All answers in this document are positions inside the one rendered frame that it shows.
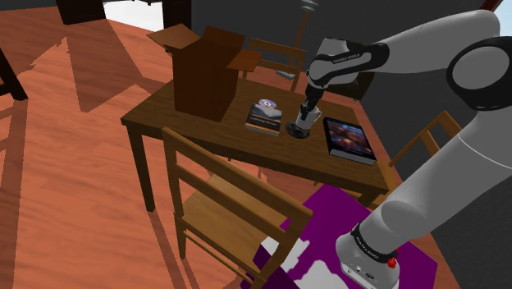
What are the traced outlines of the grey mug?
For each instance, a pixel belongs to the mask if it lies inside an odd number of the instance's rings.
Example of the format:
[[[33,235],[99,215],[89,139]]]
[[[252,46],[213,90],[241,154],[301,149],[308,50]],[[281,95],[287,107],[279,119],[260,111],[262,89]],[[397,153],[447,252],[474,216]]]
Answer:
[[[309,112],[299,112],[295,124],[298,128],[309,131],[313,124],[322,116],[322,112],[315,106]]]

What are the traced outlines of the black round saucer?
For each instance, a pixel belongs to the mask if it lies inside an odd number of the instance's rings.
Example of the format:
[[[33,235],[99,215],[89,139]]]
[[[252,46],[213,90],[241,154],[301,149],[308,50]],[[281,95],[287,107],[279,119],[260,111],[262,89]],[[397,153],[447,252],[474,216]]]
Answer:
[[[286,132],[296,138],[296,139],[305,139],[310,135],[311,126],[306,129],[298,126],[295,122],[287,122],[286,123]]]

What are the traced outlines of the book with landscape cover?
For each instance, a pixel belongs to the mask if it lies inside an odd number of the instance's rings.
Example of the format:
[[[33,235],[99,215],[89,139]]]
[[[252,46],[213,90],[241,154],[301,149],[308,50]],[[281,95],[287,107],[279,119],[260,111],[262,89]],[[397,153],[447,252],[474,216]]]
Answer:
[[[245,121],[245,128],[269,135],[279,135],[281,118],[281,110],[254,103]]]

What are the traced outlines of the black book with nebula cover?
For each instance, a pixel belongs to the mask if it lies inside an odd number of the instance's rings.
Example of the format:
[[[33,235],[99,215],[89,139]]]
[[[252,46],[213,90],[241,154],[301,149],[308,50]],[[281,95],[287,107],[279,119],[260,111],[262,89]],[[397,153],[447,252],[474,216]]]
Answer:
[[[324,117],[322,120],[328,153],[332,156],[372,166],[375,154],[359,125]]]

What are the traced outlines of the light wooden chair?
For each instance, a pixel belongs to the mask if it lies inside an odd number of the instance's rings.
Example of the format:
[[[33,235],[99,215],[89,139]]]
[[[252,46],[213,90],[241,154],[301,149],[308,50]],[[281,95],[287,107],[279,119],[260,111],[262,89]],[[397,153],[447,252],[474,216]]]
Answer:
[[[313,213],[298,200],[164,127],[179,256],[192,241],[262,289]]]
[[[291,64],[283,64],[279,62],[272,62],[264,59],[259,59],[257,66],[293,74],[295,77],[292,80],[290,91],[295,92],[296,86],[299,81],[299,74],[302,71],[304,65],[306,52],[299,48],[292,48],[282,44],[275,44],[269,41],[251,38],[249,40],[249,51],[254,52],[256,49],[262,49],[268,52],[279,53],[281,55],[286,55],[290,58],[290,60],[292,61]]]
[[[362,193],[351,190],[344,190],[344,192],[356,199],[366,208],[375,209],[378,207],[398,186],[393,173],[393,167],[416,143],[422,141],[431,157],[440,150],[440,146],[431,134],[431,129],[436,125],[440,125],[450,138],[453,138],[461,131],[461,126],[455,121],[455,119],[447,111],[443,111],[425,128],[423,128],[390,162],[384,163],[383,161],[377,161],[389,188],[384,195],[367,197]]]

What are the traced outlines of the floor lamp with brown pole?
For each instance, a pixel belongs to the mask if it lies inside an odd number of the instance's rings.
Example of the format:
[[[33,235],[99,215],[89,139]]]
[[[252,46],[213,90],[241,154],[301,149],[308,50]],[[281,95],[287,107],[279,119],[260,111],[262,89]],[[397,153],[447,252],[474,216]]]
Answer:
[[[299,48],[302,41],[305,27],[309,18],[309,14],[315,12],[315,9],[319,6],[320,0],[300,0],[301,10],[304,12],[299,24],[299,28],[295,37],[294,47]]]

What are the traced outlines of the brown wooden table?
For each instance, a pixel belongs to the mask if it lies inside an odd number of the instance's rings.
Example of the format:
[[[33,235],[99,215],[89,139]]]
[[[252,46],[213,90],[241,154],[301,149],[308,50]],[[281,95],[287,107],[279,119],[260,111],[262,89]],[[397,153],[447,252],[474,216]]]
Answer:
[[[251,105],[264,96],[277,103],[283,122],[296,119],[304,99],[301,94],[241,79],[223,119],[214,122],[177,112],[174,84],[169,82],[124,115],[121,123],[129,135],[146,209],[154,211],[155,203],[142,138],[161,139],[164,127],[213,154],[359,192],[365,206],[392,190],[395,178],[386,161],[369,166],[330,155],[322,121],[313,124],[306,139],[286,131],[269,135],[245,128]]]

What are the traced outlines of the open brown cardboard box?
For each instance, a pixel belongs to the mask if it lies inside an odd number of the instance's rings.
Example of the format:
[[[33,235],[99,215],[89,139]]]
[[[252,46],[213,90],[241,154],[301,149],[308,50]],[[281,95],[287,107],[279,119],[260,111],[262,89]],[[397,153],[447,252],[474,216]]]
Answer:
[[[255,70],[262,54],[245,36],[207,26],[198,36],[183,24],[148,37],[171,54],[175,110],[219,122],[235,97],[239,72]]]

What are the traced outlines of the purple and white robot stand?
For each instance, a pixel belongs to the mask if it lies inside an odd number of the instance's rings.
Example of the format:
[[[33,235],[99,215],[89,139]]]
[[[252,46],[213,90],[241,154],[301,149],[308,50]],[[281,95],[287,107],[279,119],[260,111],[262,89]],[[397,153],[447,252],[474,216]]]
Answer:
[[[346,276],[336,255],[337,237],[349,232],[370,212],[334,186],[320,187],[304,206],[313,216],[292,251],[261,289],[364,289]],[[437,262],[411,243],[399,249],[397,289],[433,289]]]

